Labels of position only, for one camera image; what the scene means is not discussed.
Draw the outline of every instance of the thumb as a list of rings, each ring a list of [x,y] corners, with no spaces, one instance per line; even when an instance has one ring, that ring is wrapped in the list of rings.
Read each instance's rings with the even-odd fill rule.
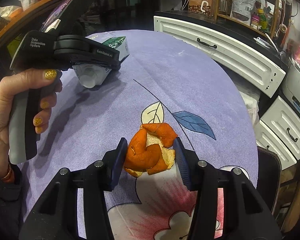
[[[18,93],[52,84],[56,76],[55,69],[30,68],[16,75],[4,77],[0,82],[0,98],[10,101]]]

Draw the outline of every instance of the gold glitter nail polish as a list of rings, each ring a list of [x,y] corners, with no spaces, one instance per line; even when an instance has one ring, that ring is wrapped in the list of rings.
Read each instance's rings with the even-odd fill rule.
[[[38,125],[42,124],[42,119],[40,117],[34,118],[33,124],[34,124],[34,126],[38,126]]]
[[[55,79],[57,76],[57,71],[55,69],[47,69],[44,71],[44,78],[48,80]]]
[[[36,129],[37,133],[42,133],[42,127],[41,126],[36,127],[35,129]]]
[[[43,101],[40,104],[41,109],[47,109],[49,108],[49,103],[47,101]]]

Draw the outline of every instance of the round table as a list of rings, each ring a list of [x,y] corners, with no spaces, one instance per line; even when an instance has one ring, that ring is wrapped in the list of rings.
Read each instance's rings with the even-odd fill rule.
[[[86,89],[73,70],[63,73],[63,91],[49,129],[38,142],[38,155],[21,166],[24,219],[60,168],[86,168],[115,149],[121,137],[129,142],[142,121],[152,118],[169,123],[199,159],[216,168],[241,167],[256,186],[258,154],[251,121],[222,68],[198,48],[160,32],[129,30],[89,37],[103,42],[118,36],[127,37],[130,55],[101,86]],[[149,114],[152,109],[156,116]],[[105,199],[115,239],[179,239],[188,233],[196,192],[183,186],[174,164],[137,179],[122,171],[119,184],[105,192]],[[218,217],[222,211],[218,208]],[[220,221],[216,227],[222,232]],[[85,236],[82,191],[78,228]]]

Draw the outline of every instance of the drawer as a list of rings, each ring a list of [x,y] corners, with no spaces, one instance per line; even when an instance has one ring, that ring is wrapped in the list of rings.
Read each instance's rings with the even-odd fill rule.
[[[300,159],[300,118],[278,96],[261,120],[284,142],[297,160]]]
[[[213,60],[238,73],[269,97],[272,97],[285,76],[281,68],[255,49],[210,28],[154,16],[154,30],[170,34],[201,49]],[[197,38],[209,45],[217,45],[217,48],[202,45]]]
[[[257,145],[276,153],[281,161],[282,169],[286,169],[297,163],[295,157],[291,154],[284,143],[276,136],[267,125],[260,121],[255,127]]]

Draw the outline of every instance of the metal screw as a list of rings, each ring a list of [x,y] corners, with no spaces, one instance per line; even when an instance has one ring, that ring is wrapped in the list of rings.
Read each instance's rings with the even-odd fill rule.
[[[205,167],[205,166],[207,166],[207,163],[205,161],[198,161],[198,165],[200,167]]]
[[[239,168],[234,168],[233,172],[234,172],[234,174],[240,175],[242,171]]]
[[[103,161],[96,161],[93,165],[95,167],[102,167],[103,166]]]
[[[68,173],[68,169],[67,169],[67,168],[62,168],[62,169],[59,171],[59,173],[60,173],[61,175],[65,175],[65,174]]]

